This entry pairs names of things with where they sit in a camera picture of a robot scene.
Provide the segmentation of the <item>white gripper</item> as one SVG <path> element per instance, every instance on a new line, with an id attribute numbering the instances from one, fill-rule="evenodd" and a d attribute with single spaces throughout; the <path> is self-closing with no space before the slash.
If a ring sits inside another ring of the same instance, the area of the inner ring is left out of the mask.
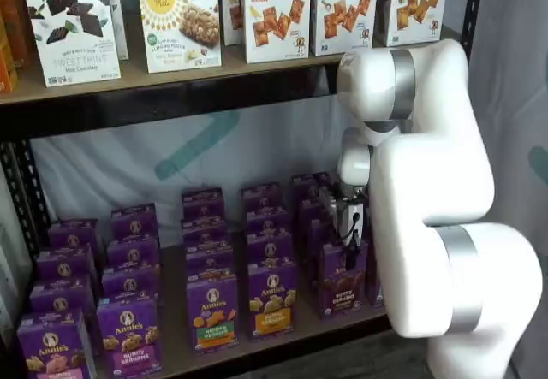
<path id="1" fill-rule="evenodd" d="M 344 245 L 345 269 L 347 271 L 355 269 L 366 225 L 366 208 L 362 201 L 347 200 L 337 206 L 336 230 L 339 240 Z"/>

